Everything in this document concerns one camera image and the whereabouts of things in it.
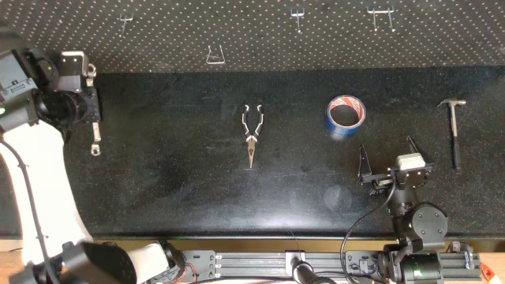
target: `hammer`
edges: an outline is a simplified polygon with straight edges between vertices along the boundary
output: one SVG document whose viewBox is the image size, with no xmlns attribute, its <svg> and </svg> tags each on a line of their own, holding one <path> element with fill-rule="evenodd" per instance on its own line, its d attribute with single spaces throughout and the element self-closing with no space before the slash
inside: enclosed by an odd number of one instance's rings
<svg viewBox="0 0 505 284">
<path fill-rule="evenodd" d="M 448 103 L 451 108 L 451 128 L 452 128 L 452 155 L 454 156 L 454 168 L 456 171 L 461 171 L 461 158 L 459 157 L 459 144 L 458 144 L 458 128 L 456 127 L 456 113 L 455 106 L 466 104 L 464 99 L 449 98 L 443 100 L 439 103 L 440 106 L 443 103 Z"/>
</svg>

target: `pliers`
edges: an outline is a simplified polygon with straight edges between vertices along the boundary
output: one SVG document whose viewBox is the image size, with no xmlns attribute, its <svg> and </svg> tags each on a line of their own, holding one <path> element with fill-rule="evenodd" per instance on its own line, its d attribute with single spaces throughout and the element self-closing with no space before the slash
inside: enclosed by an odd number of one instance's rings
<svg viewBox="0 0 505 284">
<path fill-rule="evenodd" d="M 257 107 L 258 112 L 260 113 L 260 122 L 254 130 L 254 133 L 251 134 L 249 131 L 249 127 L 247 127 L 247 113 L 249 112 L 249 106 L 245 105 L 244 113 L 242 113 L 242 128 L 245 131 L 245 142 L 247 142 L 247 152 L 249 153 L 249 168 L 253 168 L 253 160 L 254 160 L 254 152 L 255 146 L 258 142 L 258 137 L 260 136 L 261 129 L 263 128 L 263 110 L 261 105 Z"/>
</svg>

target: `orange object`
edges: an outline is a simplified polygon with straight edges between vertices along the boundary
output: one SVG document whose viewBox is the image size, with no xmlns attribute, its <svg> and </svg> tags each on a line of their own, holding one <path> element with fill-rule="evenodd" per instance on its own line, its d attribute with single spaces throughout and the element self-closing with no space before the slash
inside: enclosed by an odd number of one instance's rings
<svg viewBox="0 0 505 284">
<path fill-rule="evenodd" d="M 488 280 L 489 284 L 502 284 L 498 276 L 495 275 L 495 272 L 493 272 L 489 266 L 481 263 L 481 269 L 482 275 L 486 278 L 486 280 Z"/>
</svg>

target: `hammer head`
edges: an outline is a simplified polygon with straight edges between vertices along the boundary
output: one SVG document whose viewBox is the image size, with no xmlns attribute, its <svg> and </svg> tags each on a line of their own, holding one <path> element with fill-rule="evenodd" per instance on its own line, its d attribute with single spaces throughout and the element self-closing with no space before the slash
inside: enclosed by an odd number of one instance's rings
<svg viewBox="0 0 505 284">
<path fill-rule="evenodd" d="M 438 106 L 440 106 L 443 103 L 448 103 L 449 107 L 454 107 L 457 105 L 462 105 L 462 106 L 466 105 L 466 101 L 464 99 L 456 99 L 456 98 L 445 99 L 442 102 L 440 102 Z"/>
</svg>

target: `pegboard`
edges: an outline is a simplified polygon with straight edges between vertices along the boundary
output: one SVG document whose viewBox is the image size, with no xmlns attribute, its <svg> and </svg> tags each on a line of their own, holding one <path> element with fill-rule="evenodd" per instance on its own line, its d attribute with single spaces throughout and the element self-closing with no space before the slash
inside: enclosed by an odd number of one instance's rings
<svg viewBox="0 0 505 284">
<path fill-rule="evenodd" d="M 391 8 L 390 27 L 386 13 Z M 505 65 L 500 0 L 0 0 L 40 50 L 84 50 L 100 73 Z M 304 11 L 302 33 L 291 10 Z M 120 16 L 133 19 L 125 25 Z M 223 48 L 226 62 L 206 58 Z"/>
</svg>

